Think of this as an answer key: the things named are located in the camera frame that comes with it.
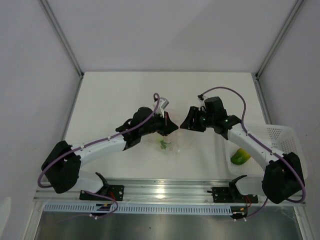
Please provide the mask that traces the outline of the green leafy vegetable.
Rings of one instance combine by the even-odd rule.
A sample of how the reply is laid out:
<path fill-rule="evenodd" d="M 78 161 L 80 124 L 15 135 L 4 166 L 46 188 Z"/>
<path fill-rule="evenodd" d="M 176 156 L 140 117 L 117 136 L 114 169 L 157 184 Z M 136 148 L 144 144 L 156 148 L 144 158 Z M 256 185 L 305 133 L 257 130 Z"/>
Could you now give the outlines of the green leafy vegetable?
<path fill-rule="evenodd" d="M 160 148 L 162 150 L 166 150 L 167 148 L 169 148 L 171 146 L 171 142 L 167 142 L 164 139 L 160 140 L 159 144 L 160 144 Z"/>

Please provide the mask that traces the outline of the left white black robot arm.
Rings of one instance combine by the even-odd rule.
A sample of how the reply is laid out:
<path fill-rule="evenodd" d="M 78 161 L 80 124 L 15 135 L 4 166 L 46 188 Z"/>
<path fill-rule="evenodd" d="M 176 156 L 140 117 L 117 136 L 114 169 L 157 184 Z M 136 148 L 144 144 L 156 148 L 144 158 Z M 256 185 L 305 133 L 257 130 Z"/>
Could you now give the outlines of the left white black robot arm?
<path fill-rule="evenodd" d="M 178 128 L 168 112 L 155 113 L 148 107 L 141 107 L 104 138 L 79 144 L 58 142 L 41 166 L 38 186 L 52 188 L 57 194 L 76 189 L 103 200 L 109 193 L 108 181 L 99 172 L 83 172 L 83 166 L 107 154 L 128 150 L 139 144 L 145 135 L 167 136 Z"/>

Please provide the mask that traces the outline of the clear zip top bag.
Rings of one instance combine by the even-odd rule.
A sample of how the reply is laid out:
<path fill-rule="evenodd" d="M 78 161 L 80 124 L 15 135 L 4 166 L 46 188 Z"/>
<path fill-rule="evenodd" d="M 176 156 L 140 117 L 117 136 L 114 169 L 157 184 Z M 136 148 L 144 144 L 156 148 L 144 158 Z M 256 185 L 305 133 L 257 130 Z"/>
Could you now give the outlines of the clear zip top bag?
<path fill-rule="evenodd" d="M 160 148 L 160 140 L 165 140 L 166 142 L 171 142 L 170 147 L 163 150 Z M 195 137 L 192 132 L 185 129 L 178 129 L 170 133 L 167 136 L 161 136 L 158 133 L 153 133 L 148 135 L 145 139 L 145 143 L 151 147 L 153 150 L 156 150 L 158 154 L 162 154 L 166 157 L 177 157 L 188 150 L 195 141 Z"/>

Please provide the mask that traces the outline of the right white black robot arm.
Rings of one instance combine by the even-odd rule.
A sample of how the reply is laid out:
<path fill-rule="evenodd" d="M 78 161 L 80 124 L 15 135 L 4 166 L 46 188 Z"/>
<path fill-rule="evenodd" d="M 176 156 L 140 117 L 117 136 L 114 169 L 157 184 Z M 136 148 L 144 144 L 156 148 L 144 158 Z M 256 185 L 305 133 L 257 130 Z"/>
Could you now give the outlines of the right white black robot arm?
<path fill-rule="evenodd" d="M 299 201 L 305 200 L 303 169 L 297 154 L 284 153 L 255 136 L 240 118 L 227 114 L 218 96 L 206 98 L 200 94 L 198 99 L 201 105 L 190 107 L 180 128 L 202 133 L 209 128 L 213 129 L 226 141 L 242 148 L 263 170 L 262 177 L 247 173 L 238 177 L 235 185 L 228 189 L 232 201 L 239 202 L 246 195 L 262 195 L 275 204 L 294 202 L 292 196 L 298 192 L 302 192 Z"/>

